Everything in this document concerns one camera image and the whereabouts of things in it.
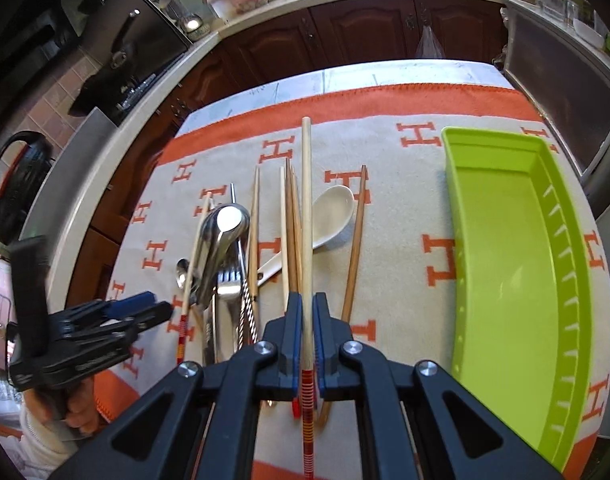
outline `white bowl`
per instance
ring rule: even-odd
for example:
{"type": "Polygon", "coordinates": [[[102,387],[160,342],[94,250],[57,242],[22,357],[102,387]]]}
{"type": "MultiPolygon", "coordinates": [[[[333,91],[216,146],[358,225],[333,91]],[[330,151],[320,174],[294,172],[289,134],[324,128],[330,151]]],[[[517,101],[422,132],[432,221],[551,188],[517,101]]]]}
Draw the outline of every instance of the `white bowl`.
{"type": "Polygon", "coordinates": [[[581,20],[574,18],[574,31],[580,36],[582,40],[587,41],[594,48],[601,49],[605,44],[605,38],[598,32],[594,31],[592,27],[586,25],[581,20]]]}

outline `silver screw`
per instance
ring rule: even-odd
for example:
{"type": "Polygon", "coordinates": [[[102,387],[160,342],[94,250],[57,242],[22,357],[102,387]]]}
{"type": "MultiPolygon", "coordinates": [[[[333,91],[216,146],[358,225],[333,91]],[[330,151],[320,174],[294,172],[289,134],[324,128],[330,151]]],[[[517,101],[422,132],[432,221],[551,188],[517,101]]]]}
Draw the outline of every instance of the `silver screw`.
{"type": "Polygon", "coordinates": [[[356,355],[363,351],[363,345],[358,341],[349,340],[343,343],[343,350],[350,355],[356,355]]]}
{"type": "Polygon", "coordinates": [[[254,345],[254,351],[261,355],[268,355],[274,351],[274,343],[270,341],[259,341],[254,345]]]}
{"type": "Polygon", "coordinates": [[[194,377],[198,373],[198,365],[194,361],[183,361],[178,365],[178,373],[182,377],[194,377]]]}
{"type": "Polygon", "coordinates": [[[438,371],[438,365],[434,361],[421,361],[417,366],[418,371],[425,377],[436,375],[438,371]]]}

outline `human hand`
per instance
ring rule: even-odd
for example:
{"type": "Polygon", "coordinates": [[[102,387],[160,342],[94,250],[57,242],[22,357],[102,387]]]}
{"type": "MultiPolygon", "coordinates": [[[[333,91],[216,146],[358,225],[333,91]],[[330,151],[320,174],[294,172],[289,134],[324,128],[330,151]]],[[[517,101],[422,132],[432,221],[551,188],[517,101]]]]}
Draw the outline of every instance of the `human hand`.
{"type": "MultiPolygon", "coordinates": [[[[41,424],[45,424],[53,418],[50,407],[35,390],[27,390],[22,395],[25,406],[41,424]]],[[[93,378],[83,379],[69,394],[65,422],[71,428],[80,428],[82,433],[91,434],[98,430],[100,416],[94,402],[93,378]]]]}

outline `triangular cutout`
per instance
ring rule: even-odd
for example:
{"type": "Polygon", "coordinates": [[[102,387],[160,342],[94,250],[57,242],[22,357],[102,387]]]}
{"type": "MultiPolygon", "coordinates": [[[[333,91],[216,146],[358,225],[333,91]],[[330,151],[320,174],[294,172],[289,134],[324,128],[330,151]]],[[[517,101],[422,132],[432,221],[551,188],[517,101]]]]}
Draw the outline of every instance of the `triangular cutout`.
{"type": "Polygon", "coordinates": [[[478,458],[503,445],[503,439],[499,434],[454,392],[445,392],[443,401],[450,412],[451,420],[456,426],[461,444],[468,457],[478,458]]]}
{"type": "Polygon", "coordinates": [[[172,394],[164,394],[152,402],[114,437],[112,447],[134,460],[147,460],[173,398],[172,394]]]}

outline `white countertop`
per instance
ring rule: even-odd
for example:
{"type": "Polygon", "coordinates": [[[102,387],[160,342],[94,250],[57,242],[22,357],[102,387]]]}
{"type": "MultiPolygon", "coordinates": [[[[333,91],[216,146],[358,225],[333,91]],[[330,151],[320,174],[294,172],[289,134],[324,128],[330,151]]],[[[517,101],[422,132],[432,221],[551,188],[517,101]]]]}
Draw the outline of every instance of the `white countertop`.
{"type": "MultiPolygon", "coordinates": [[[[258,25],[258,23],[276,18],[277,16],[333,1],[338,0],[276,0],[263,7],[252,10],[251,12],[242,14],[241,16],[236,16],[232,19],[224,18],[223,24],[217,30],[210,32],[205,38],[202,38],[195,43],[187,54],[176,62],[143,99],[138,102],[136,107],[117,129],[114,136],[102,149],[101,156],[99,156],[98,161],[80,187],[78,196],[74,200],[73,206],[69,211],[69,218],[64,222],[63,231],[54,249],[51,261],[51,272],[48,278],[48,303],[51,312],[61,310],[65,305],[67,292],[69,290],[69,282],[83,238],[85,237],[94,211],[96,210],[114,171],[120,164],[120,161],[128,148],[131,146],[131,143],[140,133],[140,130],[183,77],[185,77],[203,57],[216,47],[222,39],[246,28],[258,25]]],[[[502,0],[486,1],[501,3],[502,0]]],[[[338,70],[341,72],[343,70],[347,71],[347,69],[343,68],[331,70],[338,70]]],[[[410,71],[406,73],[407,78],[413,77],[410,71]]],[[[431,73],[432,72],[429,69],[425,72],[427,76],[430,76],[431,73]]],[[[439,77],[439,74],[435,72],[434,76],[439,77]]],[[[418,82],[418,80],[412,79],[408,81],[407,79],[400,79],[398,82],[418,82]]],[[[438,81],[431,79],[426,80],[426,82],[438,81]]],[[[358,84],[358,86],[355,86],[354,88],[360,88],[361,86],[374,86],[374,81],[365,80],[362,83],[359,83],[359,81],[356,80],[352,84],[358,84]]]]}

